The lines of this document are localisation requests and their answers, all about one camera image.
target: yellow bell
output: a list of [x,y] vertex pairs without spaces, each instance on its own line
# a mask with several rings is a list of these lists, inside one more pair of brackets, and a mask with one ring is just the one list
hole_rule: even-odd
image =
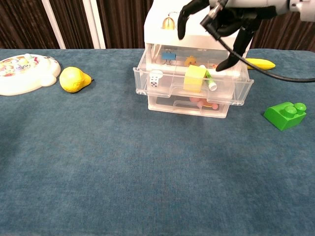
[[92,79],[76,67],[67,67],[59,77],[61,87],[67,92],[77,92],[88,86]]
[[166,17],[163,21],[162,29],[164,30],[174,30],[175,29],[175,22],[169,16]]

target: blue felt tablecloth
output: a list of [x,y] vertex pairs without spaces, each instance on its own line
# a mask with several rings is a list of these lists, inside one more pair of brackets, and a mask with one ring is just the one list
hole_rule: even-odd
[[[313,236],[315,84],[250,72],[227,118],[147,109],[132,68],[143,50],[0,50],[55,57],[95,81],[0,96],[0,235]],[[251,50],[275,73],[315,77],[315,54]],[[279,131],[272,105],[307,105]]]

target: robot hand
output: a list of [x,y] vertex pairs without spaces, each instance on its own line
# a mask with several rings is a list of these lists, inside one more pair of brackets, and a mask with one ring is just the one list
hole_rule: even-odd
[[[209,14],[201,22],[213,36],[229,36],[239,30],[233,51],[243,55],[261,20],[291,11],[299,11],[301,20],[315,21],[315,0],[192,0],[185,5],[178,18],[178,38],[183,39],[189,15],[210,6]],[[234,66],[238,58],[231,55],[216,71]]]

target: plastic drawer organizer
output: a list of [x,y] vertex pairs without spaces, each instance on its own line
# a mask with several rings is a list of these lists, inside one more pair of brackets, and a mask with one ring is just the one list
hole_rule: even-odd
[[[150,110],[225,118],[229,105],[244,104],[253,84],[241,62],[216,72],[217,64],[227,57],[224,50],[146,44],[133,69],[136,92],[148,96]],[[196,75],[188,80],[190,65],[205,66],[211,77]],[[214,82],[214,89],[209,82]]]

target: green lego brick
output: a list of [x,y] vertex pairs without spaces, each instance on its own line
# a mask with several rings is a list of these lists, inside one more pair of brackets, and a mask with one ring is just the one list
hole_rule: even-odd
[[305,111],[306,106],[303,103],[284,102],[269,107],[264,113],[264,117],[279,130],[283,131],[301,123],[306,116]]

